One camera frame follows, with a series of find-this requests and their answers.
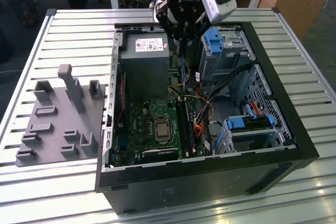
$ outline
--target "computer case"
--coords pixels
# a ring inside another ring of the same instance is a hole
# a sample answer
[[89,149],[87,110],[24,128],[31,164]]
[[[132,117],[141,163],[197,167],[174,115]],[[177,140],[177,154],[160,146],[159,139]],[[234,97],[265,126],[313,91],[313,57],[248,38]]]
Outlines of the computer case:
[[[319,157],[252,24],[221,23],[219,27],[244,33],[244,41],[255,56],[259,74],[269,89],[269,93],[263,97],[267,96],[276,107],[279,114],[277,120],[286,126],[286,130],[282,132],[286,140],[277,148],[270,147],[265,150],[112,167],[107,165],[108,151],[114,145],[113,123],[111,124],[110,119],[110,122],[103,125],[98,153],[96,192],[104,194],[117,214],[267,191],[294,170],[306,167]],[[157,24],[119,24],[116,25],[116,29],[107,108],[107,115],[112,118],[112,122],[113,118],[118,116],[114,114],[113,96],[116,93],[118,58],[121,51],[127,47],[127,36],[137,33],[162,33]],[[204,41],[201,40],[199,63],[204,53],[202,47]]]

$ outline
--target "blue plastic clip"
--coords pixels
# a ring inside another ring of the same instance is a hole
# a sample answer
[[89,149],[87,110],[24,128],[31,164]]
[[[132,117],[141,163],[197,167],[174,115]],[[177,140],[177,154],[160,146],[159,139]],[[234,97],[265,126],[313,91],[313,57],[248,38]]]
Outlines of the blue plastic clip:
[[246,107],[248,113],[250,114],[250,116],[252,116],[254,119],[256,119],[257,116],[255,115],[255,113],[252,112],[250,106],[247,104],[247,105],[245,105],[245,107]]
[[232,125],[232,122],[231,122],[230,119],[227,120],[227,126],[228,126],[229,130],[231,130],[233,128],[233,125]]
[[215,143],[215,148],[214,148],[214,150],[217,149],[217,147],[218,147],[218,145],[219,145],[221,139],[222,139],[222,133],[220,133],[219,137],[217,138],[217,141],[216,141],[216,143]]
[[271,126],[273,127],[275,125],[274,117],[272,115],[268,115],[268,120]]
[[245,123],[244,123],[243,118],[230,118],[229,120],[232,122],[234,129],[245,128]]
[[220,55],[223,50],[223,38],[217,29],[209,29],[205,33],[205,41],[209,46],[211,55]]

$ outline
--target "aluminum extrusion table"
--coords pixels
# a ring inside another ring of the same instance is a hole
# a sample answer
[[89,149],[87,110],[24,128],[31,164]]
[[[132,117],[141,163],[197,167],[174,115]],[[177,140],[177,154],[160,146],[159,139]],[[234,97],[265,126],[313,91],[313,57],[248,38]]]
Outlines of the aluminum extrusion table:
[[252,22],[321,157],[270,191],[117,216],[104,195],[94,192],[97,159],[16,167],[15,154],[34,106],[36,81],[48,79],[53,87],[63,86],[56,78],[57,69],[69,63],[81,83],[98,79],[107,85],[114,24],[153,21],[147,9],[47,14],[0,125],[1,223],[283,224],[335,220],[336,95],[282,15],[271,9],[238,9],[226,20]]

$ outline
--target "power supply label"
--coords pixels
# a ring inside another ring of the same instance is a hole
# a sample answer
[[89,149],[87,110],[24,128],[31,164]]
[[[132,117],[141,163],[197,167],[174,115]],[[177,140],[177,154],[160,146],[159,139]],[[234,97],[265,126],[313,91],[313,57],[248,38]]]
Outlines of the power supply label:
[[162,38],[137,39],[135,41],[135,52],[163,51]]

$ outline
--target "black plastic front panel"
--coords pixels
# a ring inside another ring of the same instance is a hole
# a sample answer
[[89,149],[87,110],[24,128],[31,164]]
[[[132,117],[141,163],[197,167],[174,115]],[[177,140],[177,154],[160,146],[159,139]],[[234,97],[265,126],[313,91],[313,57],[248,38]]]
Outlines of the black plastic front panel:
[[273,184],[277,183],[293,167],[294,164],[287,164],[283,168],[277,164],[252,166],[105,186],[101,190],[106,191],[104,195],[113,210],[117,214],[124,214],[248,195],[251,188],[264,186],[263,181],[271,179]]

